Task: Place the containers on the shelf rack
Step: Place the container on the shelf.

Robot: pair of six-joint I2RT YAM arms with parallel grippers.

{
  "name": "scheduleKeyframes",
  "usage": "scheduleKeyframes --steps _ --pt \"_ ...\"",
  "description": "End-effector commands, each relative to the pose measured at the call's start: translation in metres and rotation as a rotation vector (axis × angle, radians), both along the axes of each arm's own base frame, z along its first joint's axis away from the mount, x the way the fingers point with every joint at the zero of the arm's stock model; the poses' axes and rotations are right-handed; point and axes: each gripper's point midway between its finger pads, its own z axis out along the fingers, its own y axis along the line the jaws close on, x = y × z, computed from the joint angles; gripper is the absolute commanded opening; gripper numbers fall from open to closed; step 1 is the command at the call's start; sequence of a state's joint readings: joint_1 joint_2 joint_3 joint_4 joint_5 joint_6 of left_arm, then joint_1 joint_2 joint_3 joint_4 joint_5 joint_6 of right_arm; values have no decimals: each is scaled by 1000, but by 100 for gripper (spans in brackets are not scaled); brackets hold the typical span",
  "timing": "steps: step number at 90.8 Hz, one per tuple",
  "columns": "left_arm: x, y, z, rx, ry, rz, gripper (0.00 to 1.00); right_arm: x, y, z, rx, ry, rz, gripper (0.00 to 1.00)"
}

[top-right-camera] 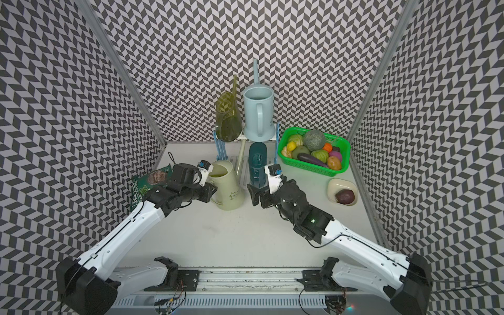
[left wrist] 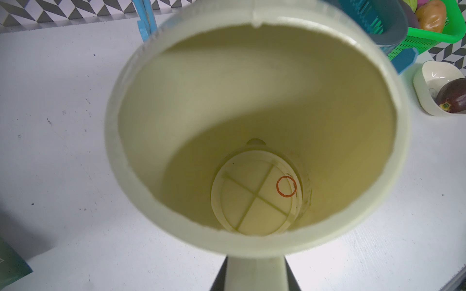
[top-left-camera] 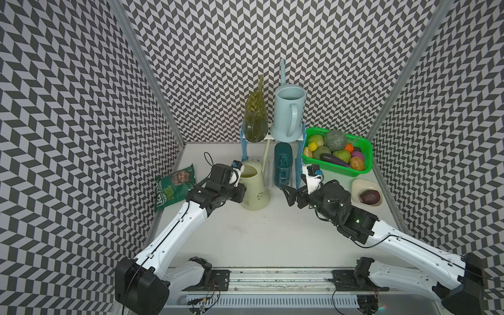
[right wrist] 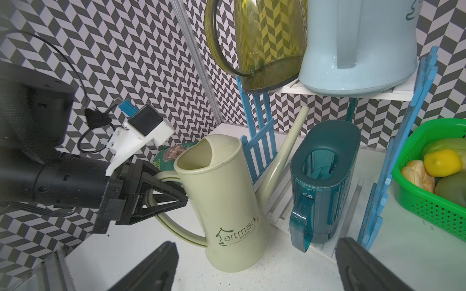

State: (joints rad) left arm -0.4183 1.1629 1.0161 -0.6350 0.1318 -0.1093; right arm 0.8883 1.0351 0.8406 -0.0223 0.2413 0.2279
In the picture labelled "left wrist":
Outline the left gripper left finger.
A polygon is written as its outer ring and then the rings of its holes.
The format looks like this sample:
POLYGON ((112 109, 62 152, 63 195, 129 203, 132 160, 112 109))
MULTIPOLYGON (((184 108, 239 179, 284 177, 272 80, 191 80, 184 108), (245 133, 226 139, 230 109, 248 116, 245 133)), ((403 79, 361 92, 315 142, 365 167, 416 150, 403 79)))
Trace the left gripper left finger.
POLYGON ((224 291, 227 265, 228 265, 228 257, 225 257, 225 260, 211 286, 210 291, 224 291))

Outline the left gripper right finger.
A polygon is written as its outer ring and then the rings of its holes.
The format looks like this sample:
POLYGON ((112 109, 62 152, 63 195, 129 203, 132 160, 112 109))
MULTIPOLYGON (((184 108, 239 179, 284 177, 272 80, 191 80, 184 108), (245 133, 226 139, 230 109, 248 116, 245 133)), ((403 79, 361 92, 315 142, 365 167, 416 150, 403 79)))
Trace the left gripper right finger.
POLYGON ((285 258, 285 267, 286 267, 286 277, 287 277, 287 282, 288 282, 288 291, 301 291, 301 288, 286 258, 285 258))

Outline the beige watering can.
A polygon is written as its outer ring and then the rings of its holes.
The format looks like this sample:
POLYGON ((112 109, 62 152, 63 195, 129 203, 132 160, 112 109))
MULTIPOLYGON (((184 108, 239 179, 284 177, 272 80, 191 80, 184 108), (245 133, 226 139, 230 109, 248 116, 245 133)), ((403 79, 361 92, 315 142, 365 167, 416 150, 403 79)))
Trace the beige watering can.
POLYGON ((410 113, 385 54, 326 2, 197 1, 123 67, 104 135, 146 218, 228 257, 224 291, 287 291, 287 254, 390 192, 410 113))

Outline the dark teal watering can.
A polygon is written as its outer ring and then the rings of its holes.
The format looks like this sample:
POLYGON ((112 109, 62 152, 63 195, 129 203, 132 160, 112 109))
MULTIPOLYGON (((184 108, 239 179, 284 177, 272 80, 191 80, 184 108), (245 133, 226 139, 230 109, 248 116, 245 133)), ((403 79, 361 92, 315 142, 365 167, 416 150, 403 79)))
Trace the dark teal watering can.
POLYGON ((338 0, 331 3, 358 23, 378 46, 396 46, 408 33, 407 17, 398 1, 338 0))

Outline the blue white slatted shelf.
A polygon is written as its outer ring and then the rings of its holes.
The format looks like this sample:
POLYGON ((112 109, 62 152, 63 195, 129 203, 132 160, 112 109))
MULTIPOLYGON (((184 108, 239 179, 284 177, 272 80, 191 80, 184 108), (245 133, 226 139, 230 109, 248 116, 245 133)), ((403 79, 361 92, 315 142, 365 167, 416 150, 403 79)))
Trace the blue white slatted shelf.
MULTIPOLYGON (((154 12, 150 1, 135 0, 132 1, 140 19, 137 21, 138 30, 143 42, 147 41, 153 32, 157 31, 154 12)), ((404 49, 398 56, 391 60, 398 74, 401 74, 410 66, 412 66, 418 57, 419 53, 415 48, 404 49)))

